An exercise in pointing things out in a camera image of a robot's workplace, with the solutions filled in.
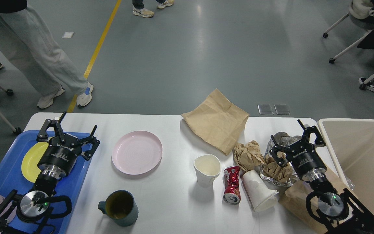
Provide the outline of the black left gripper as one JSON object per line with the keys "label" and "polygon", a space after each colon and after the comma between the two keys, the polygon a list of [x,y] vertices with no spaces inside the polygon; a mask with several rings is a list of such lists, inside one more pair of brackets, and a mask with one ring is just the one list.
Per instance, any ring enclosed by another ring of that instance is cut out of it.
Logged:
{"label": "black left gripper", "polygon": [[[55,136],[60,139],[56,137],[51,139],[48,148],[38,162],[38,168],[42,171],[42,175],[53,178],[67,177],[77,161],[77,156],[82,156],[86,161],[89,161],[100,145],[100,141],[94,135],[97,125],[85,138],[65,137],[61,121],[66,114],[67,111],[64,111],[58,120],[46,119],[37,135],[37,142],[49,142],[47,130],[53,128]],[[90,145],[90,149],[83,151],[82,147],[85,145]]]}

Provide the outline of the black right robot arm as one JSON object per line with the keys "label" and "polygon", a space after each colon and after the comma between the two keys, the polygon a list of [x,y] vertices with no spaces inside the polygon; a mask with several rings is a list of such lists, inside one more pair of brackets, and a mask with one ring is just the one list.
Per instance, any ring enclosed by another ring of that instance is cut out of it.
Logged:
{"label": "black right robot arm", "polygon": [[269,154],[281,166],[291,163],[297,176],[313,190],[306,197],[308,214],[325,225],[328,234],[374,234],[374,215],[349,189],[339,194],[326,177],[327,167],[316,148],[326,145],[316,126],[304,125],[301,139],[289,146],[280,145],[271,136]]}

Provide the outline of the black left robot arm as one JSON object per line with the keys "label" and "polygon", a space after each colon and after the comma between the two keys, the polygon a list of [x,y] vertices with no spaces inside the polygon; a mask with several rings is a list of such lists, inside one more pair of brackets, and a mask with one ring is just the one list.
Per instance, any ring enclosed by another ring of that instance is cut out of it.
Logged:
{"label": "black left robot arm", "polygon": [[100,141],[59,119],[21,133],[0,164],[0,234],[62,234]]}

